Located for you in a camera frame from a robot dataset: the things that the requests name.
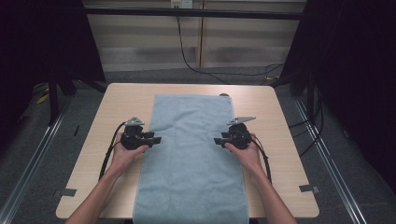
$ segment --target table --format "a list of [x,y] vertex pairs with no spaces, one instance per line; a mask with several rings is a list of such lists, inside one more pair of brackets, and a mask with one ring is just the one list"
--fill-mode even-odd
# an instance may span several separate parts
[[[149,129],[155,94],[227,93],[233,99],[236,117],[256,117],[247,128],[262,141],[269,157],[273,184],[295,217],[316,217],[318,205],[313,192],[301,192],[308,185],[304,167],[290,135],[288,125],[273,88],[263,86],[195,85],[195,84],[134,84],[113,83],[107,88],[87,139],[78,157],[67,189],[76,189],[75,196],[63,196],[56,215],[68,218],[83,202],[97,183],[108,145],[116,128],[132,116],[146,122]],[[101,217],[131,218],[143,155],[116,183]],[[265,217],[259,194],[244,169],[250,217]]]

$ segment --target towel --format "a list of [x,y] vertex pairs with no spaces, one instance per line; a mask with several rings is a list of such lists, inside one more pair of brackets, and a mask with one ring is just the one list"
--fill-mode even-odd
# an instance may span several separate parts
[[232,118],[227,96],[155,96],[150,131],[163,139],[144,155],[135,224],[248,223],[242,165],[213,140]]

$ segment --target controller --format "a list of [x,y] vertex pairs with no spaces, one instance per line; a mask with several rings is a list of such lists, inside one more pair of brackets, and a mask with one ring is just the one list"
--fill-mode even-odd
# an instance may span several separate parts
[[133,117],[125,122],[125,130],[120,142],[128,150],[134,150],[143,145],[152,147],[161,143],[161,137],[154,137],[154,132],[143,133],[145,123],[137,117]]
[[254,117],[234,118],[227,122],[231,125],[228,132],[221,133],[222,138],[214,138],[216,145],[225,147],[224,144],[231,143],[239,149],[245,149],[251,142],[250,132],[244,122],[255,119]]

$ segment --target metal frame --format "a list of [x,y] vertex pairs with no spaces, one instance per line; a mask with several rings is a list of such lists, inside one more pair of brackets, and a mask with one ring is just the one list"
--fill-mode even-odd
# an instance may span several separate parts
[[[303,120],[308,120],[308,115],[306,107],[301,99],[296,99],[295,104],[297,106],[298,111],[300,112]],[[326,166],[327,171],[329,172],[330,177],[332,178],[332,182],[337,188],[338,194],[340,195],[346,210],[348,211],[350,217],[352,218],[353,223],[355,224],[367,224],[364,215],[355,200],[352,192],[350,191],[347,183],[342,177],[340,171],[338,170],[337,165],[332,159],[332,155],[324,144],[323,139],[320,136],[320,133],[315,125],[312,125],[309,121],[306,123],[306,129],[309,131],[309,134],[312,137],[312,140],[317,142],[315,143],[318,153],[322,158],[324,165]]]
[[32,159],[30,159],[29,164],[26,166],[25,170],[23,171],[20,179],[18,180],[17,185],[15,186],[14,190],[12,190],[4,206],[0,210],[1,224],[11,223],[12,219],[15,217],[15,214],[17,213],[17,210],[21,205],[23,197],[25,196],[31,183],[33,182],[33,179],[35,178],[35,174],[37,173],[38,168],[40,167],[40,164],[43,161],[50,147],[50,143],[52,142],[53,137],[58,132],[58,129],[64,118],[64,112],[69,107],[70,103],[72,102],[72,99],[73,99],[72,96],[68,96],[66,98],[66,102],[64,104],[61,113],[59,114],[58,118],[52,123],[52,125],[47,128],[46,133],[44,134],[40,144],[35,150],[35,154],[33,155]]
[[125,16],[179,16],[208,18],[239,18],[298,21],[313,17],[300,12],[268,12],[268,11],[235,11],[190,8],[162,7],[42,7],[47,13],[74,12],[92,15],[125,15]]

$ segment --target black curtain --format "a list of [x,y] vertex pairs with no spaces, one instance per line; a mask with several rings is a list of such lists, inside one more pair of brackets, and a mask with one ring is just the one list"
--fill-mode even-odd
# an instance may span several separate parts
[[0,136],[12,133],[37,83],[50,74],[64,89],[72,79],[106,81],[80,0],[4,0],[0,3]]
[[281,79],[315,84],[396,192],[396,2],[308,0]]

